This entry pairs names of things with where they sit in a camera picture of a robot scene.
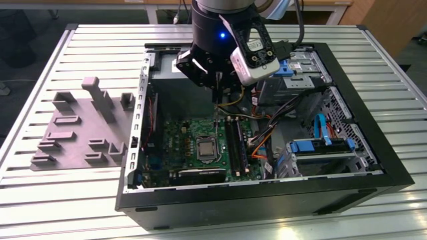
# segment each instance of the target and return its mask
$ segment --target aluminum workbench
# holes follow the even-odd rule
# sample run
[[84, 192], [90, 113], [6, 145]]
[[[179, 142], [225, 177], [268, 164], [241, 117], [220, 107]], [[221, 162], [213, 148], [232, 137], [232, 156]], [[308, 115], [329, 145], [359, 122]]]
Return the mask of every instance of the aluminum workbench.
[[[272, 40], [296, 26], [268, 25]], [[93, 239], [425, 239], [427, 99], [371, 33], [355, 26], [305, 26], [305, 42], [324, 42], [412, 175], [415, 184], [341, 214], [147, 232], [115, 211], [120, 168], [29, 170], [57, 91], [100, 78], [111, 97], [136, 92], [145, 43], [188, 43], [189, 26], [80, 25], [65, 30], [0, 149], [0, 238]]]

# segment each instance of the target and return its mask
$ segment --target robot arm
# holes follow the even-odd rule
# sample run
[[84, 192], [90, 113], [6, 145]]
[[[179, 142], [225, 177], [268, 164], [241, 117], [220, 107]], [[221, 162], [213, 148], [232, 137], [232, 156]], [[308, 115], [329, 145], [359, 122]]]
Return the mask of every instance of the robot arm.
[[[291, 43], [272, 43], [255, 0], [193, 0], [193, 42], [176, 67], [197, 86], [239, 90], [271, 76], [289, 58]], [[259, 38], [249, 41], [251, 30]]]

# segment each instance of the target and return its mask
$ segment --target black cable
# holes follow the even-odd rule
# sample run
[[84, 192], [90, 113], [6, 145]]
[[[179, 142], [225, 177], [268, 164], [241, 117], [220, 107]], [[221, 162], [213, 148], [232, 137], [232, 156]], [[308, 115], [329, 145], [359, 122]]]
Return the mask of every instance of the black cable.
[[247, 114], [240, 114], [240, 113], [232, 113], [231, 111], [225, 110], [225, 108], [223, 108], [221, 106], [217, 106], [217, 108], [224, 111], [225, 114], [228, 115], [232, 115], [232, 116], [240, 116], [240, 117], [245, 117], [248, 119], [261, 119], [260, 117], [253, 117], [253, 116], [249, 116]]
[[192, 23], [192, 10], [189, 10], [189, 16], [188, 16], [188, 19], [187, 19], [187, 24], [191, 24]]
[[181, 11], [181, 0], [179, 0], [179, 5], [177, 5], [177, 12], [173, 17], [173, 24], [179, 24], [180, 21], [180, 11]]
[[275, 178], [275, 170], [276, 170], [276, 163], [275, 163], [275, 157], [273, 157], [273, 149], [272, 149], [272, 138], [269, 137], [264, 143], [265, 147], [265, 155], [267, 155], [267, 163], [271, 166], [271, 173], [265, 171], [265, 179], [273, 179]]
[[185, 0], [181, 0], [181, 2], [184, 3], [184, 8], [185, 8], [185, 12], [187, 12], [187, 18], [189, 19], [189, 12], [188, 12], [188, 8], [187, 8]]
[[299, 25], [299, 37], [297, 37], [296, 42], [293, 43], [293, 50], [301, 44], [303, 39], [304, 39], [304, 34], [305, 34], [303, 13], [301, 13], [301, 9], [300, 9], [300, 1], [299, 0], [295, 1], [295, 11], [296, 11], [296, 19], [297, 19], [297, 25]]
[[[237, 112], [240, 112], [240, 114], [247, 114], [245, 112], [241, 111], [240, 107], [237, 106], [237, 104], [241, 102], [241, 100], [243, 100], [243, 99], [240, 99], [239, 102], [236, 102], [233, 105], [229, 105], [228, 107], [233, 107], [233, 108], [237, 110]], [[228, 102], [229, 102], [229, 103], [233, 102], [233, 101], [232, 101], [232, 95], [231, 95], [231, 94], [228, 95]]]
[[173, 19], [173, 14], [171, 13], [171, 10], [163, 10], [163, 12], [165, 13], [165, 15], [167, 15], [167, 17], [169, 18], [169, 19]]
[[271, 119], [267, 123], [267, 127], [263, 129], [261, 134], [256, 135], [251, 142], [256, 141], [260, 137], [265, 136], [269, 134], [269, 132], [273, 130], [276, 124], [279, 123], [279, 118], [280, 116], [287, 115], [289, 112], [295, 110], [297, 107], [299, 103], [301, 102], [303, 98], [308, 96], [309, 94], [323, 92], [328, 86], [319, 86], [313, 89], [308, 89], [303, 91], [299, 95], [296, 95], [289, 101], [287, 101], [279, 110], [275, 112], [275, 114], [271, 116]]

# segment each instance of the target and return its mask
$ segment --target blue drive bracket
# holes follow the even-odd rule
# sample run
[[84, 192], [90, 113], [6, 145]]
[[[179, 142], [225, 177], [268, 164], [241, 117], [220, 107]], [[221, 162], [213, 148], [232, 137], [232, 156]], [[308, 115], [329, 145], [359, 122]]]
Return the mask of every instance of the blue drive bracket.
[[289, 147], [291, 147], [292, 153], [315, 151], [315, 146], [311, 140], [291, 142]]
[[347, 138], [347, 139], [345, 139], [345, 142], [347, 142], [347, 144], [348, 144], [349, 150], [353, 152], [355, 149], [356, 149], [355, 141], [353, 141], [351, 138]]
[[280, 63], [280, 69], [275, 74], [272, 74], [272, 76], [273, 77], [292, 77], [293, 70], [289, 68], [288, 60], [283, 60], [279, 63]]

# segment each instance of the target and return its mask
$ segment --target floor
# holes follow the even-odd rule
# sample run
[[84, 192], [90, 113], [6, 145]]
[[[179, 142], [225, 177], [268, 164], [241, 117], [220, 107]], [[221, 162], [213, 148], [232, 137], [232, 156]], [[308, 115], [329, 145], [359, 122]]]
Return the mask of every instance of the floor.
[[[172, 23], [173, 13], [157, 13], [160, 24]], [[50, 19], [45, 10], [26, 10], [25, 14], [37, 33], [37, 38], [30, 42], [37, 59], [32, 65], [20, 69], [8, 67], [0, 60], [0, 81], [38, 79], [66, 24], [148, 24], [147, 14], [140, 10], [111, 10], [108, 17], [104, 10], [61, 10], [57, 20]], [[180, 18], [187, 22], [185, 12], [181, 12]], [[396, 61], [399, 64], [412, 64], [407, 75], [427, 95], [427, 45], [420, 46], [416, 41], [409, 42]], [[0, 96], [0, 146], [4, 141], [2, 135], [6, 135], [12, 128], [34, 82], [13, 81], [6, 82], [6, 85], [10, 94]]]

